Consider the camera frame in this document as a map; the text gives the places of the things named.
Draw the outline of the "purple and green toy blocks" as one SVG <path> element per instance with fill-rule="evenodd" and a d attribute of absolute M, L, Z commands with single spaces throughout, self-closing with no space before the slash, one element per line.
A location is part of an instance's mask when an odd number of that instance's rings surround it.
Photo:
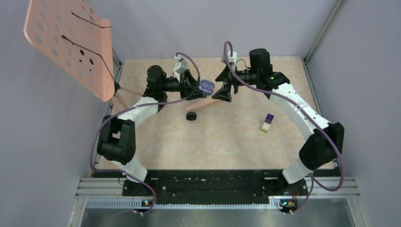
<path fill-rule="evenodd" d="M 272 124 L 273 119 L 274 119 L 274 115 L 272 115 L 270 113 L 267 114 L 267 116 L 266 116 L 266 118 L 265 118 L 265 120 L 264 120 L 264 122 L 263 122 L 263 124 L 262 124 L 262 126 L 260 128 L 260 130 L 262 132 L 264 132 L 264 133 L 267 133 L 267 131 L 269 130 L 269 128 L 270 128 L 270 126 Z"/>

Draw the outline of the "grey-blue oval case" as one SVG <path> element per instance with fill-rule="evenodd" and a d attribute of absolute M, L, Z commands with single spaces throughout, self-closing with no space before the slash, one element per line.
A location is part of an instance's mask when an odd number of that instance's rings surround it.
<path fill-rule="evenodd" d="M 214 93 L 215 84 L 209 80 L 201 80 L 198 85 L 198 89 L 206 96 L 210 96 Z"/>

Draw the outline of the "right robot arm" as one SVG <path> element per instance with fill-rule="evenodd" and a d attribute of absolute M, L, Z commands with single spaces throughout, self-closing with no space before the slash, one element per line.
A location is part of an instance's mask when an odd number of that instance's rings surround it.
<path fill-rule="evenodd" d="M 246 86 L 263 93 L 275 103 L 295 124 L 305 139 L 299 157 L 278 176 L 277 188 L 281 194 L 290 195 L 296 183 L 322 165 L 340 158 L 344 138 L 344 127 L 331 123 L 319 115 L 295 90 L 290 80 L 281 72 L 274 72 L 270 53 L 263 48 L 249 52 L 250 67 L 238 70 L 237 54 L 225 51 L 222 61 L 224 70 L 216 78 L 223 83 L 213 99 L 230 102 L 231 91 L 238 92 Z"/>

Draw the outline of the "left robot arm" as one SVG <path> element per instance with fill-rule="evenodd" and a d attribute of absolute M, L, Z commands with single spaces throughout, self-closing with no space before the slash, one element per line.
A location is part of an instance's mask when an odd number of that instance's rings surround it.
<path fill-rule="evenodd" d="M 96 151 L 134 182 L 133 188 L 139 195 L 149 194 L 152 183 L 146 179 L 147 169 L 135 157 L 137 127 L 163 109 L 168 103 L 168 92 L 180 93 L 181 101 L 203 98 L 199 83 L 200 79 L 195 79 L 181 63 L 175 65 L 171 77 L 160 66 L 153 65 L 147 70 L 147 86 L 140 100 L 123 114 L 104 118 Z"/>

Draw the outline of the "black earbud charging case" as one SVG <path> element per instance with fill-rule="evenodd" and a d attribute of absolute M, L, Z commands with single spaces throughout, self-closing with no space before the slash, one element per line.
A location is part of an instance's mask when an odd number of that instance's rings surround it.
<path fill-rule="evenodd" d="M 195 112 L 188 112 L 186 114 L 186 120 L 195 121 L 197 119 L 197 114 Z"/>

